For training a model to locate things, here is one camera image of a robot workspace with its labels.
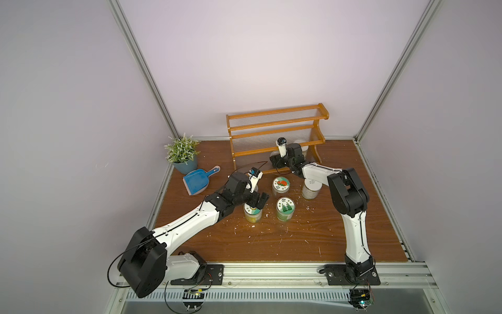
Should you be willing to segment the green leaf lid jar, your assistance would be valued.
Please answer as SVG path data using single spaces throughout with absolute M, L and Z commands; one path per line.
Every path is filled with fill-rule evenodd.
M 277 218 L 282 222 L 289 221 L 295 211 L 295 203 L 291 198 L 283 197 L 278 199 L 276 204 Z

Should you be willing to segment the strawberry lid jar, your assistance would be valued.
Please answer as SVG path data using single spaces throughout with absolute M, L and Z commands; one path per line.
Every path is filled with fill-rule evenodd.
M 291 187 L 290 181 L 283 176 L 279 176 L 273 179 L 272 191 L 276 197 L 286 195 Z

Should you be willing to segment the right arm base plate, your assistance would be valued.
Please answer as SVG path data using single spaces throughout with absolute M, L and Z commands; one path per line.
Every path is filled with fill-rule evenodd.
M 381 285 L 380 277 L 374 266 L 370 266 L 366 272 L 360 272 L 362 268 L 348 264 L 326 264 L 318 270 L 330 286 L 355 286 L 355 285 Z

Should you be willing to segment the white lid jar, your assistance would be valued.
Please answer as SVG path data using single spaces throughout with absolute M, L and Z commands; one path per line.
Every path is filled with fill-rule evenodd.
M 302 196 L 306 200 L 315 199 L 322 188 L 322 183 L 315 180 L 305 179 L 302 188 Z

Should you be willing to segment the sunflower lid jar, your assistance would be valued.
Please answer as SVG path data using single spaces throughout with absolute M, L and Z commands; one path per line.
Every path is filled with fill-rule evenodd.
M 262 217 L 262 210 L 258 208 L 252 208 L 248 204 L 243 205 L 244 215 L 248 222 L 257 223 Z

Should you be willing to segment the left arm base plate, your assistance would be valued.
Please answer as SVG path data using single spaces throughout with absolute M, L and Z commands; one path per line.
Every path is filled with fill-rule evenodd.
M 193 277 L 189 279 L 176 279 L 170 281 L 172 286 L 196 286 L 196 285 L 222 285 L 224 278 L 223 264 L 205 264 L 199 267 Z

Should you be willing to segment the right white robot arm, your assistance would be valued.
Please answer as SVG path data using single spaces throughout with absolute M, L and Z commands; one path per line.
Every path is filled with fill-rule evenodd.
M 353 168 L 339 169 L 307 162 L 298 143 L 277 140 L 278 154 L 270 157 L 272 166 L 287 167 L 294 175 L 327 187 L 334 208 L 340 213 L 345 230 L 345 277 L 349 283 L 379 285 L 376 262 L 367 242 L 366 217 L 369 194 Z

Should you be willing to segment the green label white-lid jar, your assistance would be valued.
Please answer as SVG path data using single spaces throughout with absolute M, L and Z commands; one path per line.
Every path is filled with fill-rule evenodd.
M 302 154 L 303 154 L 304 158 L 307 158 L 307 153 L 308 153 L 309 147 L 305 146 L 301 140 L 296 140 L 296 141 L 294 141 L 294 143 L 301 145 Z

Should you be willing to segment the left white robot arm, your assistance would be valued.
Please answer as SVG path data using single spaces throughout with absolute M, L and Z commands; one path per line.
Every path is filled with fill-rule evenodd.
M 189 213 L 154 230 L 138 229 L 117 265 L 136 296 L 148 296 L 164 281 L 189 285 L 204 282 L 207 262 L 194 251 L 182 255 L 176 255 L 175 251 L 200 231 L 224 220 L 237 206 L 263 208 L 269 195 L 256 190 L 262 176 L 255 167 L 248 173 L 234 172 L 223 187 L 206 196 Z

